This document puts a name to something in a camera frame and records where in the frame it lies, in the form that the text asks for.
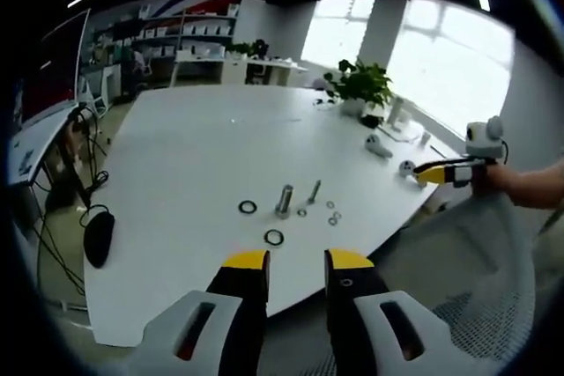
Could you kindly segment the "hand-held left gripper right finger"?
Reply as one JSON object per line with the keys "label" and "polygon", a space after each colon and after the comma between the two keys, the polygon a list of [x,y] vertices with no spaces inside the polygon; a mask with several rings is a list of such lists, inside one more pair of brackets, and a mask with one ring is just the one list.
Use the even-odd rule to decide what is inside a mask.
{"label": "hand-held left gripper right finger", "polygon": [[327,329],[337,375],[457,375],[448,325],[404,291],[387,291],[353,251],[324,251]]}

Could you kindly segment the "person's right hand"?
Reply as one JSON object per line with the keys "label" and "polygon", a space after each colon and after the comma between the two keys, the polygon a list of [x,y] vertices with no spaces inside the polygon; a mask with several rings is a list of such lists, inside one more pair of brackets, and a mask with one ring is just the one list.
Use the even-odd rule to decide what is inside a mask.
{"label": "person's right hand", "polygon": [[490,165],[473,176],[471,192],[474,196],[503,193],[514,205],[517,205],[520,180],[520,174],[510,167],[500,164]]}

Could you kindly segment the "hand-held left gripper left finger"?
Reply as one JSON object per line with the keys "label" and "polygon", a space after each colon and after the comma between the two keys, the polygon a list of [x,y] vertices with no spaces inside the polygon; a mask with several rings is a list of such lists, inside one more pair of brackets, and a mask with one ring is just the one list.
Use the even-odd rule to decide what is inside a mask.
{"label": "hand-held left gripper left finger", "polygon": [[205,291],[190,291],[149,321],[133,375],[255,375],[267,320],[270,252],[230,256]]}

